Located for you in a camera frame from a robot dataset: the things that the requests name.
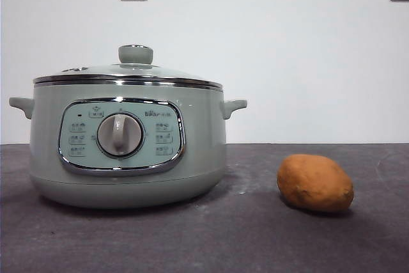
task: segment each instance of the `control panel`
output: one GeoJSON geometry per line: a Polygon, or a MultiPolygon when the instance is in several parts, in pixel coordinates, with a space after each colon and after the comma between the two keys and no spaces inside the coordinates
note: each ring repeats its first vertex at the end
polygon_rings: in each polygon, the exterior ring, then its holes
{"type": "Polygon", "coordinates": [[[59,134],[61,158],[76,170],[85,169],[82,173],[93,169],[165,170],[184,146],[178,108],[157,100],[76,101],[65,109],[59,134]]]}

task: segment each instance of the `slow cooker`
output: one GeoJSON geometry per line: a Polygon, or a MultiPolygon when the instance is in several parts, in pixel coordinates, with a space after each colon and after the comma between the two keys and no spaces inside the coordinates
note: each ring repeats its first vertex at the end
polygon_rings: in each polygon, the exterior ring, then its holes
{"type": "Polygon", "coordinates": [[[247,107],[222,85],[152,65],[143,45],[121,63],[34,79],[10,98],[31,119],[29,174],[54,201],[89,208],[161,205],[209,191],[223,176],[224,120],[247,107]]]}

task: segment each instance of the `white wall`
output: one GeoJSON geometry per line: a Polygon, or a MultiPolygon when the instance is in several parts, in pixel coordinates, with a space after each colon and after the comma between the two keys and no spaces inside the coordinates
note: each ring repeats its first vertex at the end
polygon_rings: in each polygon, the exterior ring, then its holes
{"type": "Polygon", "coordinates": [[[31,97],[33,78],[116,63],[134,42],[249,100],[228,142],[409,142],[409,3],[2,0],[1,12],[3,144],[29,141],[7,101],[31,97]]]}

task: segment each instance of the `pot handle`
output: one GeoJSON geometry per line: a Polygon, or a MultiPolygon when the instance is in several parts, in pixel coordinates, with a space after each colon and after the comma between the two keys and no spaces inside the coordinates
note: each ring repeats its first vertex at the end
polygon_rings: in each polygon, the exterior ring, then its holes
{"type": "Polygon", "coordinates": [[[223,118],[228,120],[233,111],[247,107],[246,99],[227,100],[223,103],[223,118]]]}
{"type": "Polygon", "coordinates": [[[34,99],[32,98],[22,98],[22,97],[10,97],[8,103],[14,107],[24,111],[26,118],[31,120],[31,115],[33,115],[34,109],[34,99]]]}

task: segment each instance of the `brown potato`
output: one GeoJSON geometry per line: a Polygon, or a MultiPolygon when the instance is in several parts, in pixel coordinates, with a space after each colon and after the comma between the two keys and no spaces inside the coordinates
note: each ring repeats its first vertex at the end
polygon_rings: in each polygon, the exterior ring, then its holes
{"type": "Polygon", "coordinates": [[[353,199],[351,178],[335,161],[323,156],[285,158],[277,173],[277,185],[290,205],[314,211],[343,211],[353,199]]]}

